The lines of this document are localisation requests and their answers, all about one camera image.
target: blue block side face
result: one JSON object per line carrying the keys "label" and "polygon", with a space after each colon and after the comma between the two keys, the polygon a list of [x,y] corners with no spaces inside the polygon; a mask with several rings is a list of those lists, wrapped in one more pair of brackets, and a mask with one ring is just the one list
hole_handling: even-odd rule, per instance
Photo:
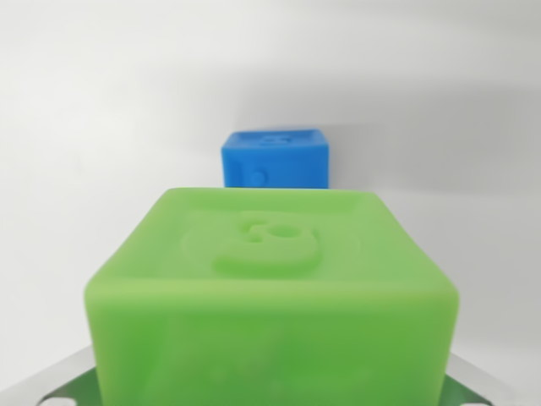
{"label": "blue block side face", "polygon": [[227,187],[329,187],[329,145],[317,129],[233,133],[221,156]]}

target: green block side face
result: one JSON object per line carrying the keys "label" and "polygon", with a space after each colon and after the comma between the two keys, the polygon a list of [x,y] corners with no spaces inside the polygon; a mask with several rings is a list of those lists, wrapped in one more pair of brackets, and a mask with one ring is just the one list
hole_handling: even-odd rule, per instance
{"label": "green block side face", "polygon": [[86,306],[106,406],[435,406],[458,294],[373,194],[172,189]]}

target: green block top face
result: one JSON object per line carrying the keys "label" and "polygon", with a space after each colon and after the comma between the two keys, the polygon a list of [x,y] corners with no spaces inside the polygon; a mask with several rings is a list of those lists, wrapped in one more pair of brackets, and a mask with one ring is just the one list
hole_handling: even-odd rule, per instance
{"label": "green block top face", "polygon": [[451,288],[376,195],[340,190],[168,190],[102,277]]}

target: white surface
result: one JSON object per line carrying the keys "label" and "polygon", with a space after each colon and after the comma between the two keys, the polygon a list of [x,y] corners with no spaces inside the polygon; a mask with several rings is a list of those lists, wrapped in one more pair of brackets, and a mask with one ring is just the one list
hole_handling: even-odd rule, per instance
{"label": "white surface", "polygon": [[320,126],[456,282],[455,350],[541,400],[541,4],[0,1],[0,387],[89,343],[82,290],[235,129]]}

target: embossed letter on blue block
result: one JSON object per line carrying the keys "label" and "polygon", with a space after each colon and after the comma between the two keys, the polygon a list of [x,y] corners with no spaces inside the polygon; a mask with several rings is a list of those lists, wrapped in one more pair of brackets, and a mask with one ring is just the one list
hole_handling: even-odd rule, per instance
{"label": "embossed letter on blue block", "polygon": [[318,129],[233,133],[221,158],[227,187],[329,187],[329,144]]}

